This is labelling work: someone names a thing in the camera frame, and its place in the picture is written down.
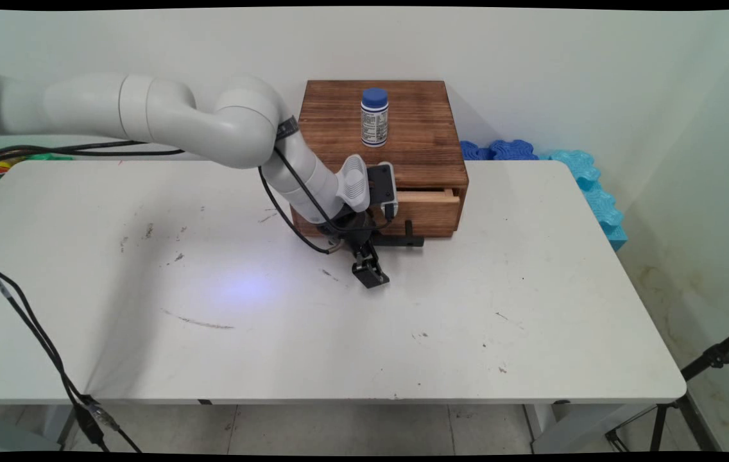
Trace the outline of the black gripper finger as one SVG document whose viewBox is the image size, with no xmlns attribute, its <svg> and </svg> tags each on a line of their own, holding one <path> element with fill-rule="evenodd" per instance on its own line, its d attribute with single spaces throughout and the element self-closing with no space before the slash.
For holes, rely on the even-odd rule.
<svg viewBox="0 0 729 462">
<path fill-rule="evenodd" d="M 413 231 L 413 222 L 404 222 L 403 235 L 385 235 L 381 231 L 374 231 L 374 246 L 385 248 L 422 248 L 424 236 L 416 235 Z"/>
<path fill-rule="evenodd" d="M 355 262 L 352 265 L 352 274 L 367 289 L 385 286 L 390 278 L 382 271 L 379 257 L 372 243 L 364 243 L 354 251 Z"/>
</svg>

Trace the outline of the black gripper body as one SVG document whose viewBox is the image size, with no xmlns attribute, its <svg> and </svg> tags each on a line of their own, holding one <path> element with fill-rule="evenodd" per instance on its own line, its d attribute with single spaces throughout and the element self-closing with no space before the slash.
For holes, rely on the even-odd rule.
<svg viewBox="0 0 729 462">
<path fill-rule="evenodd" d="M 340 212 L 331 221 L 321 223 L 321 234 L 331 243 L 329 253 L 347 249 L 353 255 L 377 255 L 373 236 L 385 226 L 377 225 L 372 212 Z"/>
</svg>

